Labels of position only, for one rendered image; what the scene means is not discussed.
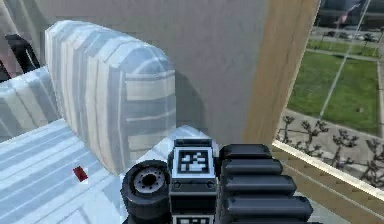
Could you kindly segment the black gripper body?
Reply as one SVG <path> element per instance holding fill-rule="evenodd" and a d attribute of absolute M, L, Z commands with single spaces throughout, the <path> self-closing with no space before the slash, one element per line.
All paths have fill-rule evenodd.
<path fill-rule="evenodd" d="M 125 174 L 120 190 L 129 218 L 135 224 L 168 224 L 170 175 L 167 163 L 145 160 Z"/>

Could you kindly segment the small red square object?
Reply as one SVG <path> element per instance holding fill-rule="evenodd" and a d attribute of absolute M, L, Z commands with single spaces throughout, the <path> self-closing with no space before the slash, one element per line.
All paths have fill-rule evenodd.
<path fill-rule="evenodd" d="M 80 182 L 82 182 L 88 178 L 86 172 L 84 171 L 84 169 L 81 166 L 74 168 L 73 172 Z"/>

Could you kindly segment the black angular object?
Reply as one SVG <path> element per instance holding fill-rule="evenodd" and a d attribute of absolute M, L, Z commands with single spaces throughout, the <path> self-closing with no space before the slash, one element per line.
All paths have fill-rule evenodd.
<path fill-rule="evenodd" d="M 8 34 L 5 36 L 16 61 L 24 73 L 40 68 L 40 63 L 33 51 L 31 44 L 18 34 Z M 0 83 L 11 78 L 4 63 L 0 60 Z"/>

